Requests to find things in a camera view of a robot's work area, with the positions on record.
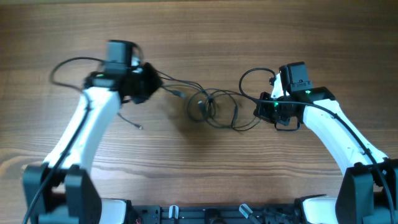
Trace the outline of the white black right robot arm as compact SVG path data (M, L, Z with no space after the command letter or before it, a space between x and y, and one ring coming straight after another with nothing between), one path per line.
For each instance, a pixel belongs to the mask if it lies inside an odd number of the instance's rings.
M316 134L343 174L336 198L298 201L303 222L397 223L397 160L358 131L327 88L313 87L305 63L281 66L269 82L273 90L261 93L254 115L284 126L296 118Z

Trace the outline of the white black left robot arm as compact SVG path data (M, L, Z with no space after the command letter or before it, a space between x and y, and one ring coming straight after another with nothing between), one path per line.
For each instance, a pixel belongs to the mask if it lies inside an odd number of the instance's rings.
M109 40L100 70L83 87L72 85L80 100L65 132L39 166L26 167L22 185L24 223L141 223L129 200L101 198L90 178L104 132L129 101L140 104L162 86L141 47Z

